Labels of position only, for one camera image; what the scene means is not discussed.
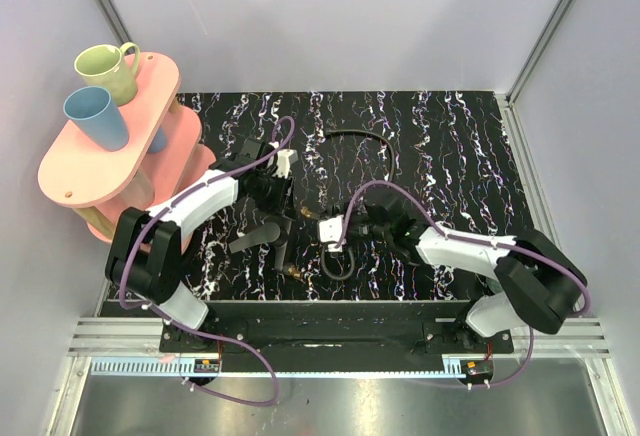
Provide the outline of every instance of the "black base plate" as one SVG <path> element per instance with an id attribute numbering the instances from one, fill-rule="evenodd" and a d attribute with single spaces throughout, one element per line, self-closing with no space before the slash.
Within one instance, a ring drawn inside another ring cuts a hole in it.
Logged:
<path id="1" fill-rule="evenodd" d="M 259 349 L 280 372 L 441 371 L 442 354 L 513 352 L 500 333 L 464 348 L 446 328 L 467 302 L 215 302 L 218 334 Z M 434 335 L 427 341 L 427 335 Z M 160 351 L 213 352 L 173 326 L 165 326 Z M 237 346 L 225 344 L 225 372 L 264 371 Z"/>

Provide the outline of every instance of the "wooden shelf leg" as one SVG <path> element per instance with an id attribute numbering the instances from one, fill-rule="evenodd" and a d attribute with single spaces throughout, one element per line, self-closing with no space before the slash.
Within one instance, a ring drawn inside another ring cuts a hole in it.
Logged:
<path id="1" fill-rule="evenodd" d="M 118 197 L 127 207 L 146 209 L 155 197 L 153 183 L 142 169 L 138 169 L 131 182 L 118 193 Z"/>
<path id="2" fill-rule="evenodd" d="M 180 112 L 181 107 L 182 105 L 178 102 L 178 99 L 173 98 L 173 101 L 171 101 L 171 106 L 169 106 L 169 112 L 173 114 L 177 114 Z"/>
<path id="3" fill-rule="evenodd" d="M 116 232 L 113 223 L 100 212 L 95 206 L 89 208 L 72 208 L 82 219 L 87 221 L 91 226 L 100 231 L 105 238 L 112 240 Z"/>

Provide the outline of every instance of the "cup handle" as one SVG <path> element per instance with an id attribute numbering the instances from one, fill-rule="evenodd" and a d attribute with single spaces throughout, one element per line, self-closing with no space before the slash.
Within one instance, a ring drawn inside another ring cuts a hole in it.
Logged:
<path id="1" fill-rule="evenodd" d="M 133 77 L 136 78 L 138 77 L 138 65 L 140 64 L 140 48 L 135 43 L 124 43 L 120 46 L 120 51 L 122 51 L 122 54 L 125 54 L 131 48 L 136 52 L 133 57 L 133 64 L 131 65 L 131 72 L 133 73 Z"/>

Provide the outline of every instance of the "metal floor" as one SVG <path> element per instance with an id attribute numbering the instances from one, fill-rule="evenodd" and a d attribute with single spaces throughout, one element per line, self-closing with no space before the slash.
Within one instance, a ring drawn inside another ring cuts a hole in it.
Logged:
<path id="1" fill-rule="evenodd" d="M 496 380 L 516 367 L 496 365 Z M 586 376 L 578 360 L 534 360 L 512 385 L 471 393 L 415 380 L 287 379 L 280 404 L 266 409 L 191 394 L 174 379 L 90 376 L 73 434 L 604 435 Z M 266 379 L 212 384 L 246 398 L 271 395 Z"/>

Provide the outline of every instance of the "blue cup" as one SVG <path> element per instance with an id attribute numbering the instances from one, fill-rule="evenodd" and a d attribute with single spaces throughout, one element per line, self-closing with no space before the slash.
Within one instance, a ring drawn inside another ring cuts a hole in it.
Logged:
<path id="1" fill-rule="evenodd" d="M 147 153 L 159 153 L 164 148 L 167 147 L 167 135 L 162 130 L 162 127 L 158 128 L 158 132 L 153 137 L 153 141 L 149 145 L 149 149 L 147 149 Z"/>
<path id="2" fill-rule="evenodd" d="M 129 142 L 129 131 L 118 106 L 109 91 L 100 86 L 87 86 L 71 93 L 64 102 L 64 114 L 107 151 L 122 149 Z"/>

